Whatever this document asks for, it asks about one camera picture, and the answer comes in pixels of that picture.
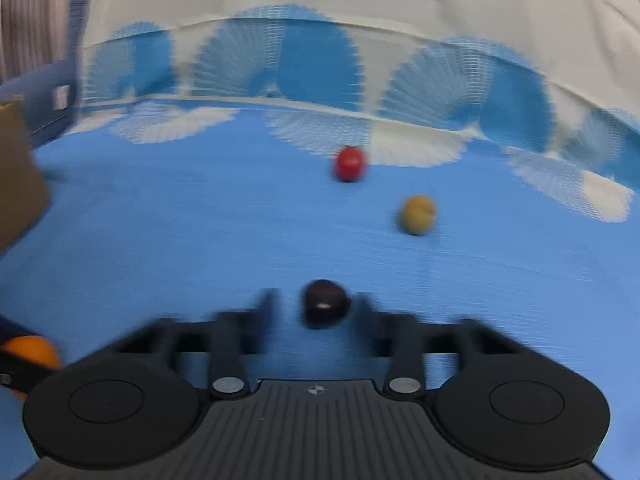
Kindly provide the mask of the orange kumquat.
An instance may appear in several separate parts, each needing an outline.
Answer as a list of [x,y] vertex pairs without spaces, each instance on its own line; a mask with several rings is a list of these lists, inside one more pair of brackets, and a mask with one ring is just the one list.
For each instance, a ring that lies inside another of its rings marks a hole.
[[[50,368],[50,375],[62,367],[58,350],[46,338],[29,335],[1,343],[1,350],[9,351],[17,356]],[[25,400],[29,392],[11,390],[17,399]]]

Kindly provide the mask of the dark grape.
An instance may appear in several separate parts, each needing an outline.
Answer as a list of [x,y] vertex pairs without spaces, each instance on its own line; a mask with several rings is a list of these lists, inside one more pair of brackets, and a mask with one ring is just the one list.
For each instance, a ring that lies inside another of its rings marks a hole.
[[302,293],[303,321],[310,328],[329,328],[348,315],[352,298],[329,280],[310,282]]

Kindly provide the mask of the brown longan far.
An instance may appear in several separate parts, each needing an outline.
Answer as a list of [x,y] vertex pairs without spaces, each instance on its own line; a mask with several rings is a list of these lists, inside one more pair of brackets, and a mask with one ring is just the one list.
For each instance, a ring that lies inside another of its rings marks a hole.
[[402,205],[398,220],[406,233],[420,236],[434,226],[436,216],[436,204],[431,197],[413,195]]

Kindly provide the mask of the brown cardboard box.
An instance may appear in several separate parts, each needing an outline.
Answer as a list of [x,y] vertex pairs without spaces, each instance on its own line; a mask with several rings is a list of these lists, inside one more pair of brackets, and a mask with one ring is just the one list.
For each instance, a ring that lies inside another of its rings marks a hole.
[[0,249],[7,250],[47,210],[51,197],[32,148],[20,104],[1,102]]

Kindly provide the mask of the red cherry tomato far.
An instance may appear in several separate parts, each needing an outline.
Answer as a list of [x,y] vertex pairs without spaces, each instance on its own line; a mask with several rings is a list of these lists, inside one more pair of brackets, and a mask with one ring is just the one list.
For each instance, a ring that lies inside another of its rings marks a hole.
[[367,154],[360,146],[343,146],[336,154],[333,174],[342,182],[359,181],[368,166]]

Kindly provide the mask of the blue white patterned cloth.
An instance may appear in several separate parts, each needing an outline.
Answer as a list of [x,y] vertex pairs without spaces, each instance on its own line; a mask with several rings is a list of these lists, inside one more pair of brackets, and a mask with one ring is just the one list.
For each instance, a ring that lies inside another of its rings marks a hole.
[[51,203],[1,256],[1,313],[67,362],[277,289],[251,378],[371,373],[303,326],[325,278],[591,379],[597,463],[638,477],[639,0],[90,0],[75,119],[32,159]]

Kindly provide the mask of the blue sofa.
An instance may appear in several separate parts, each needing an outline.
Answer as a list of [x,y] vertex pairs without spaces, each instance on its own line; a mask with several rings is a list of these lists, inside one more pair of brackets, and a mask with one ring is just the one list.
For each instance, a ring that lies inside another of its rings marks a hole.
[[59,136],[75,119],[78,64],[90,0],[60,0],[64,4],[64,56],[51,64],[1,81],[1,99],[20,104],[32,146]]

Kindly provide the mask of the grey curtain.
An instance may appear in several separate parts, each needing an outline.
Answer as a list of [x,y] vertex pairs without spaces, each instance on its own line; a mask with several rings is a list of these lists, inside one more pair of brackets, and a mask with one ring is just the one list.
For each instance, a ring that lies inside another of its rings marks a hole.
[[60,0],[1,0],[1,80],[6,82],[64,56]]

